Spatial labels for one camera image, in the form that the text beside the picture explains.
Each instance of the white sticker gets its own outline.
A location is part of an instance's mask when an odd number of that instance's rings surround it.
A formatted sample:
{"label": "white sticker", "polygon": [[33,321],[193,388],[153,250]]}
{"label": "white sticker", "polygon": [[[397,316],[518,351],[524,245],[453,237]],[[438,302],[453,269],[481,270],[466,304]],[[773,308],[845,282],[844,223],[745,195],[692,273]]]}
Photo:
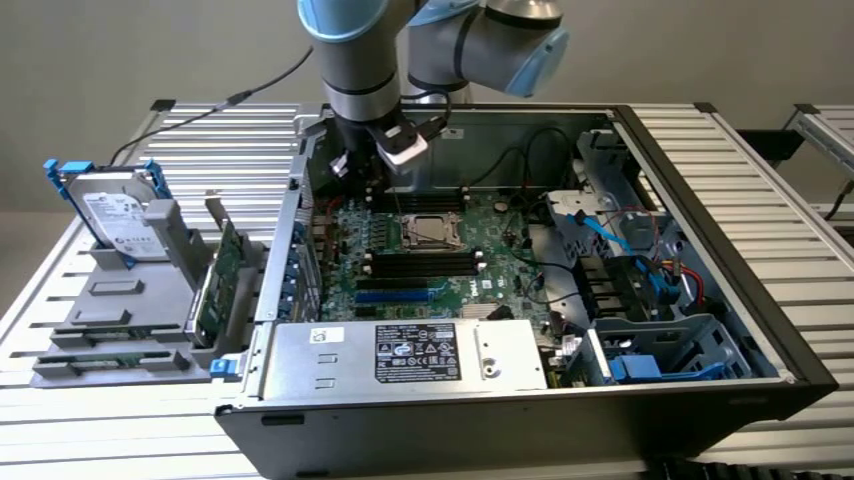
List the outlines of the white sticker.
{"label": "white sticker", "polygon": [[445,128],[441,132],[441,140],[461,140],[465,138],[465,130],[461,128]]}
{"label": "white sticker", "polygon": [[142,206],[123,193],[86,193],[82,201],[111,247],[137,260],[165,258],[154,229],[142,221]]}
{"label": "white sticker", "polygon": [[344,327],[312,328],[308,343],[340,343],[344,341]]}

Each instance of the capacitor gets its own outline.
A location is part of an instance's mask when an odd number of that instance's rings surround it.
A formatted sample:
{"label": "capacitor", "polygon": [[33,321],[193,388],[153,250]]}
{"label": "capacitor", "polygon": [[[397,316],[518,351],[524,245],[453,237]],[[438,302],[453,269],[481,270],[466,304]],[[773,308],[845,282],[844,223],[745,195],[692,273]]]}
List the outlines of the capacitor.
{"label": "capacitor", "polygon": [[509,205],[506,205],[506,202],[494,202],[492,204],[492,210],[494,210],[494,213],[506,213]]}

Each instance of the aluminum profile table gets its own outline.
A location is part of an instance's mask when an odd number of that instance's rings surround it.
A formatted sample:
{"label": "aluminum profile table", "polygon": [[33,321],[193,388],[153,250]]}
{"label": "aluminum profile table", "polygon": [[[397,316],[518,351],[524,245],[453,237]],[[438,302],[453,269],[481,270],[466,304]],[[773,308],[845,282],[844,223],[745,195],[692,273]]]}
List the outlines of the aluminum profile table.
{"label": "aluminum profile table", "polygon": [[854,105],[795,105],[784,126],[832,158],[854,179]]}
{"label": "aluminum profile table", "polygon": [[[178,104],[154,112],[141,130],[206,108]],[[785,422],[745,427],[699,461],[854,475],[849,247],[715,113],[692,105],[633,109],[840,384]],[[270,241],[297,150],[296,121],[317,113],[297,105],[240,106],[155,135],[127,155],[162,164],[188,226],[214,236],[201,199],[217,189],[237,228]],[[82,253],[90,244],[74,220],[0,321],[0,478],[260,478],[210,416],[237,384],[27,388],[34,357],[93,267]],[[636,478],[643,468],[623,462],[401,478],[616,479]]]}

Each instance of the motherboard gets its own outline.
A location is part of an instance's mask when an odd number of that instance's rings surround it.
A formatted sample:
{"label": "motherboard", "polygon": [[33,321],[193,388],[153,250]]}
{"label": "motherboard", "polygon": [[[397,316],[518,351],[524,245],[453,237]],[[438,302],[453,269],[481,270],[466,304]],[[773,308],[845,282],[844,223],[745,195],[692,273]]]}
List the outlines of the motherboard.
{"label": "motherboard", "polygon": [[534,299],[544,295],[536,283],[526,288],[538,269],[517,258],[530,252],[509,198],[465,195],[462,207],[448,204],[454,211],[441,213],[429,201],[386,197],[373,203],[350,199],[314,221],[314,238],[322,238],[322,321],[494,313],[529,319],[538,328],[548,306],[525,298],[525,291]]}

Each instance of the warning label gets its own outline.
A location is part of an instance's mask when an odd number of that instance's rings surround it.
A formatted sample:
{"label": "warning label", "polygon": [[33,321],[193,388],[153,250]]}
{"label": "warning label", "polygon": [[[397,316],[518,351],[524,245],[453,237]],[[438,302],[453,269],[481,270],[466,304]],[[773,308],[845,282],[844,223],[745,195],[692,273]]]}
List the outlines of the warning label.
{"label": "warning label", "polygon": [[142,221],[142,206],[122,193],[86,193],[82,201],[115,250],[137,260],[165,257],[154,229]]}
{"label": "warning label", "polygon": [[380,383],[461,380],[452,323],[376,326]]}

